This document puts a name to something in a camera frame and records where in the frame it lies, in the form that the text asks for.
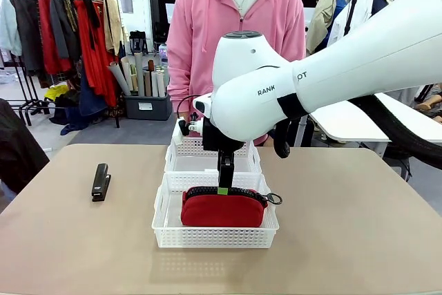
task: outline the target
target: stacked baskets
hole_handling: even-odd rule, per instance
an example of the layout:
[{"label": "stacked baskets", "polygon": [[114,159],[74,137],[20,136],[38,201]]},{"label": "stacked baskets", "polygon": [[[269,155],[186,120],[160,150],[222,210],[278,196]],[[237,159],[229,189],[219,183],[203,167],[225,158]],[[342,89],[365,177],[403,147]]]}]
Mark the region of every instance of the stacked baskets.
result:
[{"label": "stacked baskets", "polygon": [[[173,141],[155,198],[152,228],[160,248],[269,248],[279,228],[275,206],[270,204],[259,228],[185,227],[181,223],[182,193],[195,186],[218,185],[218,153],[204,151],[201,138]],[[261,174],[258,150],[252,143],[235,152],[232,187],[270,193]]]}]

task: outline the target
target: red pouch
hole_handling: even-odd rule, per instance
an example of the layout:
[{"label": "red pouch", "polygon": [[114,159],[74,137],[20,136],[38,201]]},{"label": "red pouch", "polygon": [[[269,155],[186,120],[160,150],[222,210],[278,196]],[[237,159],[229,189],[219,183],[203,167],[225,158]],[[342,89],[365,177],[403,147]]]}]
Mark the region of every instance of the red pouch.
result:
[{"label": "red pouch", "polygon": [[182,194],[181,222],[190,227],[259,227],[268,202],[281,204],[282,198],[241,188],[192,187]]}]

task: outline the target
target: storage bin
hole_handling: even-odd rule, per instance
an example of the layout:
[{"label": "storage bin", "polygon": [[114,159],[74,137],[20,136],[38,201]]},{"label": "storage bin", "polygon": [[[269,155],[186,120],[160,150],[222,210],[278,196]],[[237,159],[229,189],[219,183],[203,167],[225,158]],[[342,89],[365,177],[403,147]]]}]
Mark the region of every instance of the storage bin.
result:
[{"label": "storage bin", "polygon": [[[201,137],[185,137],[180,145],[172,140],[166,152],[164,171],[218,171],[218,152],[204,151]],[[235,152],[235,172],[261,173],[260,157],[253,142]]]},{"label": "storage bin", "polygon": [[172,113],[169,95],[166,97],[125,96],[127,118],[137,120],[167,120]]},{"label": "storage bin", "polygon": [[[181,223],[182,193],[194,186],[218,185],[217,173],[165,173],[155,198],[152,228],[160,248],[270,248],[279,229],[276,206],[269,204],[259,228],[185,227]],[[233,187],[270,193],[264,176],[236,173]]]}]

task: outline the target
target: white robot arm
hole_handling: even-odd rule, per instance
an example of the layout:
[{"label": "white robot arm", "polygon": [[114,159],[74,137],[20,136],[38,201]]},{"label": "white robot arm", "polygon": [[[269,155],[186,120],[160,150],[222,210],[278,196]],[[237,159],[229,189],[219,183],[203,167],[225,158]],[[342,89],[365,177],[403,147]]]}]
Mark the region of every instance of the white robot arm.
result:
[{"label": "white robot arm", "polygon": [[292,63],[256,32],[228,34],[218,44],[213,93],[193,103],[221,133],[245,142],[326,105],[439,83],[441,22],[442,0],[396,0],[333,46]]}]

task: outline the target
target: yellow cloth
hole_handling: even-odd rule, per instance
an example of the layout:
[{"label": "yellow cloth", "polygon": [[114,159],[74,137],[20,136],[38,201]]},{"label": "yellow cloth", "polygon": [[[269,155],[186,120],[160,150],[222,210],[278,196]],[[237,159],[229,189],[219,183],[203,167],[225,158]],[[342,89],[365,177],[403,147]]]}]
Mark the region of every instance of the yellow cloth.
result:
[{"label": "yellow cloth", "polygon": [[318,0],[307,31],[307,51],[309,54],[312,55],[327,36],[327,29],[332,24],[335,9],[336,0]]},{"label": "yellow cloth", "polygon": [[106,40],[106,49],[108,51],[114,50],[114,54],[118,55],[119,43],[123,42],[122,20],[119,17],[118,0],[107,1],[109,9],[110,29],[112,30],[112,34],[109,31],[107,9],[106,4],[104,4],[104,37]]},{"label": "yellow cloth", "polygon": [[69,87],[65,84],[61,86],[53,86],[52,88],[49,88],[48,91],[46,91],[44,97],[52,101],[55,101],[55,98],[59,97],[60,95],[63,95],[64,93],[67,93],[68,91]]}]

